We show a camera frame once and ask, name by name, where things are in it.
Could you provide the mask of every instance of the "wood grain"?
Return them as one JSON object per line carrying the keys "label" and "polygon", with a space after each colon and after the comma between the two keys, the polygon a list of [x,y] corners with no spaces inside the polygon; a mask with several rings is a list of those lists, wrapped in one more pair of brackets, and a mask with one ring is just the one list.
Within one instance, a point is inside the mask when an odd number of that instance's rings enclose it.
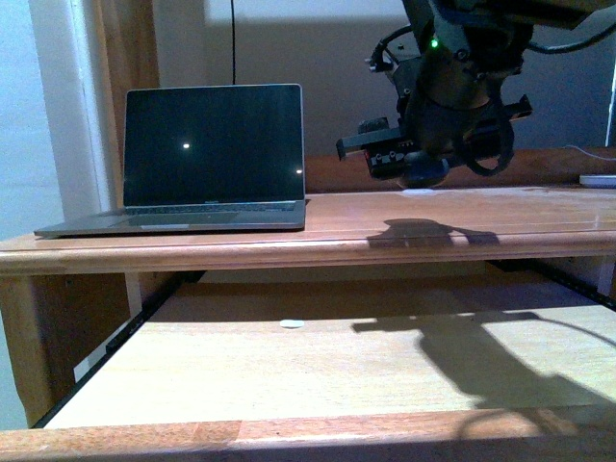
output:
{"label": "wood grain", "polygon": [[614,405],[616,314],[590,303],[500,271],[186,285],[48,427]]}
{"label": "wood grain", "polygon": [[75,366],[129,313],[122,274],[2,278],[0,300],[28,424],[70,391]]}
{"label": "wood grain", "polygon": [[105,82],[107,125],[118,205],[122,198],[126,92],[159,87],[154,16],[150,0],[95,0],[96,32]]}
{"label": "wood grain", "polygon": [[616,254],[616,191],[316,194],[301,232],[0,243],[0,274],[234,270]]}
{"label": "wood grain", "polygon": [[546,406],[44,429],[0,433],[0,460],[603,462],[616,454],[615,427],[611,407]]}
{"label": "wood grain", "polygon": [[[589,148],[606,158],[616,157],[614,148]],[[309,193],[355,193],[399,191],[395,181],[373,180],[361,155],[340,162],[328,156],[307,156],[306,190]],[[541,186],[578,183],[581,174],[616,174],[616,163],[605,162],[574,148],[525,149],[516,152],[509,168],[493,177],[475,175],[466,167],[453,169],[438,188]]]}

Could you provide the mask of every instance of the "white wall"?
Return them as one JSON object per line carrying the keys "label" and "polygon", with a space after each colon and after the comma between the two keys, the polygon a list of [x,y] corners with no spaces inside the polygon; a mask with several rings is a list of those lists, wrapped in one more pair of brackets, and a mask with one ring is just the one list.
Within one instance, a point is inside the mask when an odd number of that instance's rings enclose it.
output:
{"label": "white wall", "polygon": [[[334,155],[336,140],[354,134],[363,119],[387,116],[396,124],[396,92],[384,75],[369,73],[364,59],[408,22],[400,0],[235,4],[238,83],[299,82],[309,154]],[[229,2],[154,0],[154,6],[162,86],[229,84]],[[535,36],[564,43],[615,17],[611,9],[573,33],[538,28]],[[614,38],[567,56],[526,52],[523,74],[503,91],[505,102],[527,93],[535,108],[516,124],[517,146],[603,145],[615,56]]]}
{"label": "white wall", "polygon": [[[0,239],[63,219],[34,30],[27,2],[0,0]],[[0,429],[25,427],[4,330]]]}
{"label": "white wall", "polygon": [[[113,203],[91,4],[0,0],[0,239]],[[25,427],[0,322],[0,430]]]}

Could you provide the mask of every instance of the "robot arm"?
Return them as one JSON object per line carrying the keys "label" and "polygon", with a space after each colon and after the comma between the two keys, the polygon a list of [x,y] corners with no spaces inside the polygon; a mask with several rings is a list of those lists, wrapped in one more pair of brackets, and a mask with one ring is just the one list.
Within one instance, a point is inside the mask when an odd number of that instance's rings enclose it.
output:
{"label": "robot arm", "polygon": [[[402,0],[410,25],[379,42],[371,71],[384,72],[398,93],[398,127],[385,117],[362,122],[359,134],[339,140],[341,160],[364,150],[371,176],[398,178],[404,188],[440,183],[454,167],[491,176],[513,157],[511,122],[529,116],[523,96],[504,105],[504,80],[522,71],[528,48],[544,53],[571,49],[542,48],[531,42],[535,24],[573,29],[590,13],[616,1],[574,0]],[[606,31],[605,36],[613,31]],[[391,51],[388,44],[413,34],[419,56]],[[496,158],[495,167],[479,161]]]}

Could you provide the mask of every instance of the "black screen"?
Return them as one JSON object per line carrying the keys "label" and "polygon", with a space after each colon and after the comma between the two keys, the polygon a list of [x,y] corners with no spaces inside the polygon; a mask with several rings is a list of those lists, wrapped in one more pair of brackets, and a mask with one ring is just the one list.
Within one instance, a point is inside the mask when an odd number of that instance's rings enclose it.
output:
{"label": "black screen", "polygon": [[133,90],[124,205],[304,196],[298,85]]}

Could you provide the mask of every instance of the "laptop trackpad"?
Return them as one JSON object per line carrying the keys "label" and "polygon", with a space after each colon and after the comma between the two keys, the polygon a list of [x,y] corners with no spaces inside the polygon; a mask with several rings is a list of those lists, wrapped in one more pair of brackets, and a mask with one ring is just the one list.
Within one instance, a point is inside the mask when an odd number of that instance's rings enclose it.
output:
{"label": "laptop trackpad", "polygon": [[186,229],[192,224],[223,224],[231,221],[237,213],[217,212],[215,214],[159,214],[135,215],[111,226],[140,226],[142,228]]}

